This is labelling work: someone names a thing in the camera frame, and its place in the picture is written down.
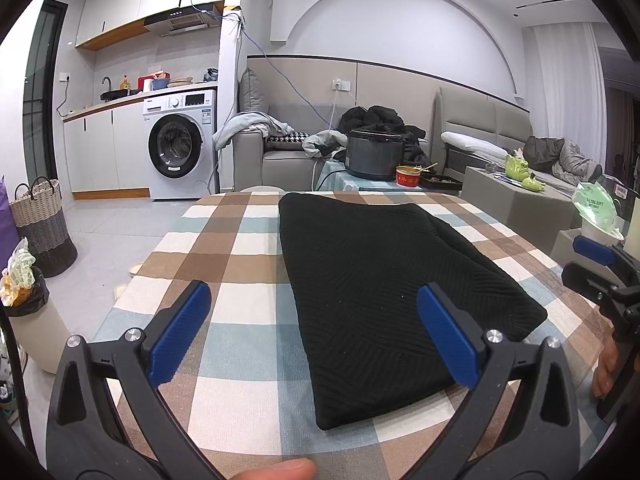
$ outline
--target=lower cabinet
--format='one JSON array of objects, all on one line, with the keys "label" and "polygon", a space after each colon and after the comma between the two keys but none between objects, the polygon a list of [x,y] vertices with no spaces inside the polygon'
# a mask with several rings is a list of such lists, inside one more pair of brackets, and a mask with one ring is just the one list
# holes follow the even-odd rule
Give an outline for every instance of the lower cabinet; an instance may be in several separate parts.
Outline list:
[{"label": "lower cabinet", "polygon": [[65,123],[72,192],[148,187],[142,103]]}]

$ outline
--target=green ceramic figurine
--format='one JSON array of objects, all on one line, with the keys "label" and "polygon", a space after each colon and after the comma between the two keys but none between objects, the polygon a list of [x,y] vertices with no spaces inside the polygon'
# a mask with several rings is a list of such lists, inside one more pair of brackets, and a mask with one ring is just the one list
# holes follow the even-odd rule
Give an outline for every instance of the green ceramic figurine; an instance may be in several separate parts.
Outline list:
[{"label": "green ceramic figurine", "polygon": [[522,181],[522,187],[529,191],[540,192],[545,189],[545,183],[537,180],[535,175],[532,174]]},{"label": "green ceramic figurine", "polygon": [[529,163],[523,158],[507,155],[504,161],[504,173],[506,173],[509,178],[522,182],[529,177]]}]

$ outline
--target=blue gripper pad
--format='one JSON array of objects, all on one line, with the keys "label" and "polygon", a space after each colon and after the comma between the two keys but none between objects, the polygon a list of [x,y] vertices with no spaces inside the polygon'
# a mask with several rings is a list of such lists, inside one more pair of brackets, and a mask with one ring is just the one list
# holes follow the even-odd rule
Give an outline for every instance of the blue gripper pad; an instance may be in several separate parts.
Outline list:
[{"label": "blue gripper pad", "polygon": [[449,373],[457,384],[473,389],[480,379],[479,353],[431,287],[421,287],[418,290],[417,301],[418,316],[447,365]]},{"label": "blue gripper pad", "polygon": [[613,265],[616,261],[610,247],[601,245],[584,236],[574,238],[574,251],[605,267]]},{"label": "blue gripper pad", "polygon": [[[211,308],[211,291],[204,282],[191,282],[175,303],[154,316],[145,329],[152,346],[143,348],[146,354],[146,376],[154,388],[173,379],[182,358],[196,337]],[[170,320],[159,334],[154,329],[162,327],[166,318]]]}]

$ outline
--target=sink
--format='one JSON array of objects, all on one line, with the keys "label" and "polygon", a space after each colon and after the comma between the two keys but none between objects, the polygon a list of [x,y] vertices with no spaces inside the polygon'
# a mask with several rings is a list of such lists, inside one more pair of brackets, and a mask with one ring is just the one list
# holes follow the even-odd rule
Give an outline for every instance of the sink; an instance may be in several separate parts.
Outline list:
[{"label": "sink", "polygon": [[113,101],[129,95],[129,90],[111,90],[100,95],[101,101]]}]

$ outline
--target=black folded garment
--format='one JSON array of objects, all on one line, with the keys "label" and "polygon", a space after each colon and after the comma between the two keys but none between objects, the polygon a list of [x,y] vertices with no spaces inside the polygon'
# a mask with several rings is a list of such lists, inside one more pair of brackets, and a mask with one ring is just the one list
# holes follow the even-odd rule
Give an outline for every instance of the black folded garment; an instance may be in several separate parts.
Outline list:
[{"label": "black folded garment", "polygon": [[415,204],[289,193],[280,240],[322,430],[391,412],[453,384],[417,314],[438,283],[486,330],[520,341],[546,310],[446,222]]}]

